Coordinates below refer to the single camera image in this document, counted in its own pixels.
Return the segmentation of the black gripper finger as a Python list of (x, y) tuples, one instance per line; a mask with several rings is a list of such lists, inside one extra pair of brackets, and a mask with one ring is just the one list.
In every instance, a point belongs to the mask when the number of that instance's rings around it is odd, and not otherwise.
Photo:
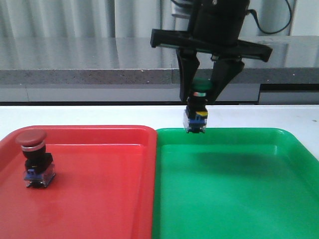
[(186, 102), (191, 91), (192, 81), (199, 67), (199, 60), (195, 50), (178, 48), (176, 50), (177, 62), (179, 67), (181, 102)]
[(207, 92), (209, 104), (214, 104), (224, 88), (244, 69), (241, 59), (219, 59), (214, 63), (210, 78), (211, 89)]

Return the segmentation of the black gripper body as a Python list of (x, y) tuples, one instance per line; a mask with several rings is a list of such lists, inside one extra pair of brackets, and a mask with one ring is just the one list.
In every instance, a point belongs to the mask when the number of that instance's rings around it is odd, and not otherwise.
[(153, 29), (151, 47), (168, 47), (217, 56), (243, 57), (267, 62), (272, 49), (239, 39), (248, 0), (197, 0), (186, 31)]

